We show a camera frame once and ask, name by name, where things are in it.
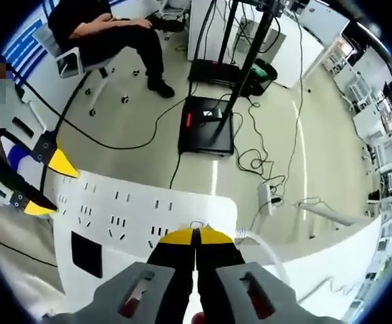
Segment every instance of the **hand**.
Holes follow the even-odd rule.
[[[153,25],[148,19],[137,18],[127,21],[129,25],[137,25],[144,28],[151,28]]]

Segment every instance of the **desk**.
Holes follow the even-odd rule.
[[[199,36],[202,21],[206,15],[207,9],[211,3],[211,0],[197,0],[192,5],[191,17],[190,17],[190,33],[189,33],[189,52],[187,58],[193,60],[195,56],[195,49],[197,44],[197,38]],[[222,46],[222,39],[224,36],[224,26],[225,22],[222,16],[226,19],[229,15],[228,0],[217,0],[214,16],[211,14],[205,32],[203,33],[203,38],[199,48],[198,58],[207,59],[211,61],[217,61],[218,55],[220,53],[220,48]],[[235,15],[236,21],[232,30],[230,32],[230,38],[228,40],[228,46],[225,55],[225,63],[230,63],[230,57],[228,52],[232,55],[234,43],[236,41],[237,34],[239,33],[239,27],[237,21],[240,22],[241,19],[245,17],[248,20],[253,20],[258,23],[262,17],[262,13],[257,11],[254,7],[248,4],[241,4],[238,6],[237,13]],[[272,49],[275,53],[271,51],[265,55],[261,55],[262,59],[266,59],[277,71],[278,78],[276,83],[286,87],[292,88],[299,80],[300,72],[300,46],[299,46],[299,29],[297,22],[292,20],[283,14],[278,22],[280,24],[281,34],[283,37],[279,37],[279,41],[282,41],[279,47],[274,46]],[[313,37],[309,32],[301,29],[303,33],[303,75],[310,68],[310,66],[318,58],[319,54],[322,52],[324,47]],[[273,22],[268,33],[267,33],[267,43],[270,44],[270,40],[274,39],[273,36],[278,32],[278,27],[276,22]]]

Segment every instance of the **black stand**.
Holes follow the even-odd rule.
[[[238,0],[234,1],[231,7],[225,30],[226,34],[220,50],[220,64],[210,62],[211,66],[218,65],[221,69],[222,65],[224,65],[221,61],[224,57],[238,2]],[[234,153],[232,108],[237,102],[249,75],[251,65],[258,55],[258,51],[274,19],[273,13],[278,13],[282,8],[282,5],[279,5],[277,0],[267,0],[266,5],[258,6],[258,9],[264,11],[264,14],[245,58],[243,68],[241,70],[238,69],[237,78],[235,79],[236,82],[234,82],[233,91],[228,101],[193,96],[189,96],[186,99],[181,116],[178,141],[179,154],[183,152],[194,152],[226,156]]]
[[[224,54],[228,45],[230,31],[235,19],[239,0],[232,2],[230,7],[228,21],[222,40],[222,48],[218,56],[218,61],[206,61],[204,59],[196,59],[191,65],[189,73],[189,81],[191,82],[207,82],[223,84],[225,86],[234,86],[239,77],[239,67],[232,64],[223,63]]]

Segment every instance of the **black shirt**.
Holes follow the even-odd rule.
[[[61,0],[49,16],[49,28],[63,51],[72,48],[70,35],[83,22],[112,13],[108,0]]]

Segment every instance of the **white wall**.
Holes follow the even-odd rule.
[[[361,73],[369,87],[374,91],[374,94],[383,89],[384,83],[392,81],[387,64],[372,47],[366,50],[353,68]]]

